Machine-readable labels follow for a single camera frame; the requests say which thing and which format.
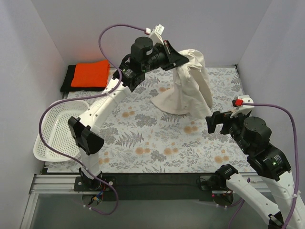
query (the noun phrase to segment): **patterned mat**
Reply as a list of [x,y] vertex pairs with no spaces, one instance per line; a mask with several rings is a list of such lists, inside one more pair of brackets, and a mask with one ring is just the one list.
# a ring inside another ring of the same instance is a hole
[[[213,94],[212,111],[227,111],[232,100],[243,95],[235,68],[207,69]],[[152,96],[173,86],[172,72],[161,69],[146,75],[131,96],[125,98],[101,126],[105,145],[99,152],[100,168],[108,173],[214,172],[230,163],[240,172],[253,172],[246,156],[228,135],[207,133],[205,120],[172,115],[157,109]],[[97,92],[73,92],[68,98]],[[48,172],[78,172],[74,161],[46,163]]]

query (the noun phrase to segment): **white panel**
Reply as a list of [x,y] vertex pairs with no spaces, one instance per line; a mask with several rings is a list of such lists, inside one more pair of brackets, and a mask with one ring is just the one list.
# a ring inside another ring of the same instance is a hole
[[[32,0],[68,64],[102,58],[100,32],[114,23],[165,26],[163,38],[178,51],[198,49],[208,66],[240,61],[271,0]],[[103,37],[115,64],[130,52],[139,31],[116,28]]]
[[[305,174],[305,1],[273,0],[240,63],[247,94],[257,103],[285,107],[295,118],[301,175]],[[274,108],[254,109],[272,129],[271,142],[294,167],[294,144],[288,116]],[[301,190],[305,193],[304,178]]]
[[43,110],[60,98],[66,65],[30,0],[0,0],[0,228],[19,228]]

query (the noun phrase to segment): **white plastic basket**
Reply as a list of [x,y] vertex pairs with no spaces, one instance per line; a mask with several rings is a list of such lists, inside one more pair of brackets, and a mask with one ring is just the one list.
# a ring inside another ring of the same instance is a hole
[[[43,139],[52,148],[76,157],[79,153],[79,148],[71,135],[68,120],[71,116],[77,118],[88,108],[88,103],[83,100],[65,102],[53,107],[47,112],[42,122]],[[35,157],[41,161],[61,162],[70,160],[68,157],[49,150],[42,143],[39,135],[36,138],[33,152]]]

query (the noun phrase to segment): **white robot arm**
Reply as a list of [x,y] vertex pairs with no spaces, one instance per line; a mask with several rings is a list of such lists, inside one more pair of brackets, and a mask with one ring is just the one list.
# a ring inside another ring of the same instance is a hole
[[[112,110],[145,79],[145,73],[159,67],[167,71],[189,62],[189,59],[180,55],[168,41],[162,40],[163,30],[164,27],[158,25],[152,32],[147,31],[150,37],[137,38],[131,46],[131,53],[123,58],[119,67],[122,80],[119,80],[119,72],[116,71],[104,91],[107,96],[94,102],[78,118],[71,117],[68,121],[72,136],[80,149],[81,160],[85,168],[94,176],[102,176],[98,151],[103,146],[104,140],[98,136],[98,133]],[[84,183],[87,181],[94,189],[98,182],[94,183],[95,180],[86,169],[81,168],[80,174]]]
[[305,228],[305,205],[300,196],[294,195],[294,181],[291,167],[284,153],[269,143],[271,130],[265,121],[250,117],[254,108],[253,100],[248,95],[233,100],[234,110],[214,112],[206,117],[208,133],[213,133],[217,124],[223,124],[221,134],[230,134],[244,154],[247,161],[269,187],[277,204],[271,202],[253,188],[232,165],[218,169],[210,180],[220,187],[227,187],[242,197],[262,217],[269,229],[282,228],[292,206],[296,206],[287,229]]

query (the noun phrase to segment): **orange towel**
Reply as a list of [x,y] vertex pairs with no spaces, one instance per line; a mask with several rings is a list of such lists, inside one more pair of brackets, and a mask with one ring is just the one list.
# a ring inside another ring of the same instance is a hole
[[107,60],[76,65],[71,87],[106,87],[110,65]]

